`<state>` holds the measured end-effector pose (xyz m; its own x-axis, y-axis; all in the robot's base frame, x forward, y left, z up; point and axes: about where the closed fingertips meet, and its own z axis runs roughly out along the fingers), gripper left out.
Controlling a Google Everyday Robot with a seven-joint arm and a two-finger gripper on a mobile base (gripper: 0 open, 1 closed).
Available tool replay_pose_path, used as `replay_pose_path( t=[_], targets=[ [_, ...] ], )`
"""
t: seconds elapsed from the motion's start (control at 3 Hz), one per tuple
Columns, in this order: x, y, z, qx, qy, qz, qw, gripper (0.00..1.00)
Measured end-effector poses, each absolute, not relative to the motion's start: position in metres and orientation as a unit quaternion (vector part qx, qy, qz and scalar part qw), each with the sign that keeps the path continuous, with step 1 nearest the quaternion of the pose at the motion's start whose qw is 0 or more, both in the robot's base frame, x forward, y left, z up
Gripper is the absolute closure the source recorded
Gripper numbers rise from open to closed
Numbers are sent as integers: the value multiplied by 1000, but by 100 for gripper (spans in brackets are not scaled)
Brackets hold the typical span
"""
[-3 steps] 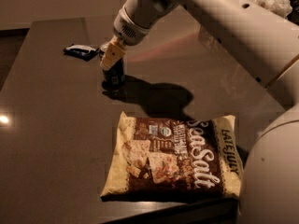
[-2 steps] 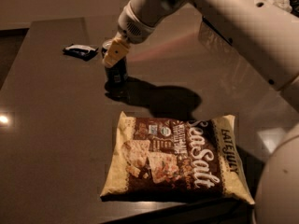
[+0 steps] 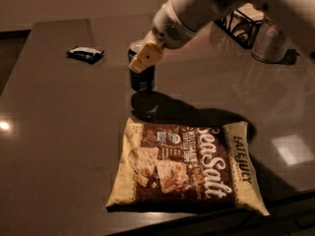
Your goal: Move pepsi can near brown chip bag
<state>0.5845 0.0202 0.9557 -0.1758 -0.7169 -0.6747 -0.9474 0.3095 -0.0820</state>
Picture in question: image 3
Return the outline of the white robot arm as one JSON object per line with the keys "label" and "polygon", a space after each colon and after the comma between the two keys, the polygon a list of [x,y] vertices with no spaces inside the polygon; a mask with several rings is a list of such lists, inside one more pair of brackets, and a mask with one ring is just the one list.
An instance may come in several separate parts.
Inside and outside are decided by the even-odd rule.
{"label": "white robot arm", "polygon": [[156,13],[140,51],[129,68],[141,73],[178,49],[206,24],[251,3],[269,16],[309,60],[315,53],[315,0],[167,0]]}

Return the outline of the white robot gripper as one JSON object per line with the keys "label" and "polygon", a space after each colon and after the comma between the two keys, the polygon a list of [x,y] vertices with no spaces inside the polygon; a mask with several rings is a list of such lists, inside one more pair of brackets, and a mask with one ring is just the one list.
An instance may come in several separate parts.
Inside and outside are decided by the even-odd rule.
{"label": "white robot gripper", "polygon": [[196,35],[179,20],[170,3],[165,3],[154,16],[152,27],[145,37],[145,43],[132,58],[129,68],[142,73],[163,57],[163,48],[178,49]]}

